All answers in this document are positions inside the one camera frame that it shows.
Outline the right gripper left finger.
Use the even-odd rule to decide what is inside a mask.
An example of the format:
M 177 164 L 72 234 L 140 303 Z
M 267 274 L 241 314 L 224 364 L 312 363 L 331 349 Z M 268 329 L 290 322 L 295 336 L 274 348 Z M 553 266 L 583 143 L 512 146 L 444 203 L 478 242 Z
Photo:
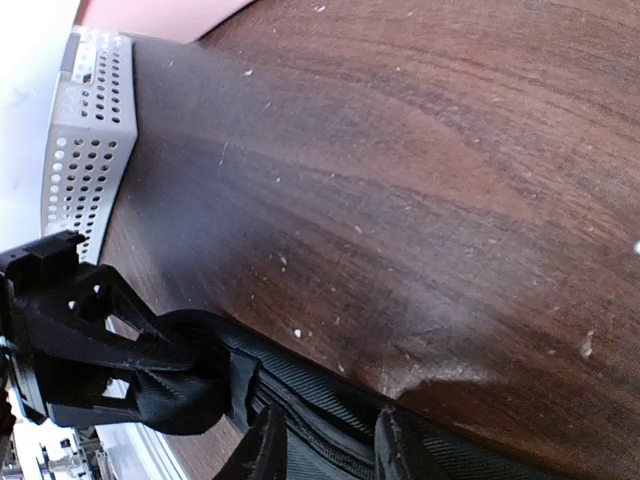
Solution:
M 287 477 L 285 416 L 277 405 L 265 407 L 214 480 L 283 480 Z

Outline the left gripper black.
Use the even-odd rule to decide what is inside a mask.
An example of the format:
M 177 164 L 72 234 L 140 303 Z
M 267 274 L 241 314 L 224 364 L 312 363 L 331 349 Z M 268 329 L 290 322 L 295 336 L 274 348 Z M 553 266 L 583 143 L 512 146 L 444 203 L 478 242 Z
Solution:
M 63 230 L 1 254 L 1 336 L 26 417 L 61 427 L 198 428 L 196 352 L 168 342 L 119 272 L 82 262 Z M 114 316 L 139 336 L 106 330 Z

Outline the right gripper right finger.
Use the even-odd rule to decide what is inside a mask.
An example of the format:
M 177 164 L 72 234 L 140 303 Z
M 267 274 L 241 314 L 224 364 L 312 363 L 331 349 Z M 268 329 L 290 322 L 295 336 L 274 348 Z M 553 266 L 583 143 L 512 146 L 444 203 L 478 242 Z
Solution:
M 377 479 L 439 479 L 440 467 L 395 407 L 378 415 L 374 436 Z

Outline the black necktie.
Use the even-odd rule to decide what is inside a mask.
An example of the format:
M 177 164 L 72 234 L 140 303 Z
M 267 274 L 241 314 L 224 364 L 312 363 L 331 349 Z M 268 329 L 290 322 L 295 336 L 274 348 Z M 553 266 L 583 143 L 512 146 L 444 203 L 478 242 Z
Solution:
M 284 412 L 287 475 L 291 479 L 377 479 L 375 425 L 395 407 L 440 467 L 439 479 L 547 479 L 550 472 L 479 445 L 239 323 L 202 310 L 157 316 L 168 342 L 196 352 L 198 428 L 153 428 L 174 436 L 200 435 L 227 419 L 247 433 L 269 405 Z

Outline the white perforated plastic basket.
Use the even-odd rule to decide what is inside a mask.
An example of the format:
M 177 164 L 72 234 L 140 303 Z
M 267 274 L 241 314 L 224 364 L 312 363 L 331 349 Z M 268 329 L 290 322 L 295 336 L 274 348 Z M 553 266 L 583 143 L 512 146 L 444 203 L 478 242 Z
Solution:
M 84 237 L 81 260 L 98 263 L 111 211 L 138 138 L 134 42 L 76 26 L 67 41 L 46 143 L 41 233 Z

